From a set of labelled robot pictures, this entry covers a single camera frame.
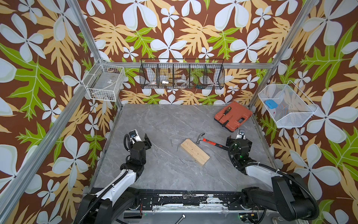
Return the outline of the red black claw hammer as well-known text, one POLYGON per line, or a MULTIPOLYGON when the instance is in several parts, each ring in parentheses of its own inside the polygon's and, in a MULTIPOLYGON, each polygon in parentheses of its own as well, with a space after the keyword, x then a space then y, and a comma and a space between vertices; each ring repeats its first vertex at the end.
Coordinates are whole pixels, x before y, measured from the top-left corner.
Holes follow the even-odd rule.
POLYGON ((203 141, 203 142, 209 143, 209 144, 211 144, 211 145, 214 145, 214 146, 216 146, 216 147, 218 147, 218 148, 224 149, 224 150, 226 150, 226 151, 228 150, 228 147, 227 147, 227 146, 224 146, 224 145, 218 144, 218 143, 216 143, 216 142, 210 141, 210 140, 204 138, 204 135, 205 135, 205 133, 199 134, 199 136, 198 136, 198 138, 197 138, 197 141, 196 141, 196 144, 199 144, 201 141, 203 141))

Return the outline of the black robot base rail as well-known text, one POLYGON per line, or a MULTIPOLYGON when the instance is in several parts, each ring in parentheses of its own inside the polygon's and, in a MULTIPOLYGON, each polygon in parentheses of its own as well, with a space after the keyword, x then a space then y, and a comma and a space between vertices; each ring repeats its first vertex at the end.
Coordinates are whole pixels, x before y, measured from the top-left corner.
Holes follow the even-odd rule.
POLYGON ((262 210, 277 211, 275 200, 269 191, 248 188, 241 192, 150 190, 129 187, 115 202, 121 211, 163 210, 262 210))

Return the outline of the aluminium frame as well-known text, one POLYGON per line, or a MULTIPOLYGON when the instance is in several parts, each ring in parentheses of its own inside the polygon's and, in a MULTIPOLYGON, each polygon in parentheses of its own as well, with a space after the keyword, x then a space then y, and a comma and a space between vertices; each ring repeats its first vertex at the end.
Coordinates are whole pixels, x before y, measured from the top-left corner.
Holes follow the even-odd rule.
POLYGON ((154 73, 125 68, 124 103, 248 104, 240 90, 265 69, 226 69, 232 42, 259 31, 262 47, 242 63, 272 63, 305 1, 1 1, 1 197, 91 69, 104 63, 168 63, 170 86, 142 89, 154 73))

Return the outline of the wooden block with nails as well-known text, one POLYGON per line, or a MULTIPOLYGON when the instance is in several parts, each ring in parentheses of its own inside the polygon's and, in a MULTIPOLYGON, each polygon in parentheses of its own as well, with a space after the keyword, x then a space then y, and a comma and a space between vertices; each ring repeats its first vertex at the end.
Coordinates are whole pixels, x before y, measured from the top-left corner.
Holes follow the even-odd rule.
POLYGON ((201 166, 210 159, 210 156, 190 139, 186 139, 180 146, 201 166))

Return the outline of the yellow black screwdriver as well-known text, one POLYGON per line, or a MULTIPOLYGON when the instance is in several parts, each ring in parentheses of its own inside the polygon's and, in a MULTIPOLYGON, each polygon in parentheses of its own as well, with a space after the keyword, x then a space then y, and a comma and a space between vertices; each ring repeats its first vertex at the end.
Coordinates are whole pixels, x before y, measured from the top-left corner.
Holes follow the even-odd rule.
POLYGON ((228 107, 228 108, 224 111, 223 115, 225 116, 226 114, 228 114, 228 113, 230 112, 230 110, 231 110, 231 107, 228 107))

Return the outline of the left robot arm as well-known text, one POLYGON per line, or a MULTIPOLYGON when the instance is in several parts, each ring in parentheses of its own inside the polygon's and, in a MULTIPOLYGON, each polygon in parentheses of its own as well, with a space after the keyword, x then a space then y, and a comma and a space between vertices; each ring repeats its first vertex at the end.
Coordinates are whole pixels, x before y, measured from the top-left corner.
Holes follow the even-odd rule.
POLYGON ((146 151, 152 146, 148 136, 141 140, 136 129, 124 137, 130 153, 120 167, 120 174, 102 190, 87 194, 81 201, 75 224, 111 224, 128 208, 139 206, 138 191, 131 189, 146 164, 146 151))

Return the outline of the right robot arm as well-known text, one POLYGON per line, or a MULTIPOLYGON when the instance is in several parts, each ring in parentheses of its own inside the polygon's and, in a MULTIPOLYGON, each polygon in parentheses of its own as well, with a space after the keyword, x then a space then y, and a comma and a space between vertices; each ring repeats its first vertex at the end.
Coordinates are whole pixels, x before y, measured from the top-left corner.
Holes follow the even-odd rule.
POLYGON ((270 186, 270 190, 259 187, 242 189, 238 199, 240 206, 246 210, 257 207, 276 211, 287 221, 316 219, 319 205, 302 177, 251 159, 251 146, 252 142, 248 139, 228 137, 225 149, 235 169, 264 182, 270 186))

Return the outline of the blue object in basket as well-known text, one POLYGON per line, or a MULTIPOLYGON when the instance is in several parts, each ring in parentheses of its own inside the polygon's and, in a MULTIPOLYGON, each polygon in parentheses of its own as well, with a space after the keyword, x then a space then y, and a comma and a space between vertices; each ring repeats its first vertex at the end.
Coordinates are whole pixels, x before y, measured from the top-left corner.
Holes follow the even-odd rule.
POLYGON ((269 99, 269 100, 266 100, 265 101, 265 105, 269 108, 269 109, 276 109, 278 107, 278 104, 272 100, 272 99, 269 99))

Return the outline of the white mesh basket right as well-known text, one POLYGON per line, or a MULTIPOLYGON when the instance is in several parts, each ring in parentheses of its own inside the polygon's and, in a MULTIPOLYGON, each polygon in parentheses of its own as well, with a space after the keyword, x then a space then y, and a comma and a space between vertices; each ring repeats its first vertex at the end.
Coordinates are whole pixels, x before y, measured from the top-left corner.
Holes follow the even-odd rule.
POLYGON ((267 85, 258 97, 278 128, 302 127, 318 111, 318 106, 292 81, 267 85), (269 99, 278 104, 276 109, 265 105, 269 99))

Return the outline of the red plastic tool case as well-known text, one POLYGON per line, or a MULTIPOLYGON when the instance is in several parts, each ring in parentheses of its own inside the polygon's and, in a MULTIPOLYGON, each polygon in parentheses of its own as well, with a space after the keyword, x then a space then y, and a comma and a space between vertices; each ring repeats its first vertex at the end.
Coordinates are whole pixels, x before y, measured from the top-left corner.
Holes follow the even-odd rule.
POLYGON ((234 101, 220 110, 214 116, 214 120, 220 123, 222 127, 233 133, 236 129, 240 128, 241 125, 252 116, 252 114, 253 112, 248 108, 234 101), (224 116, 223 113, 228 107, 231 107, 231 110, 224 116))

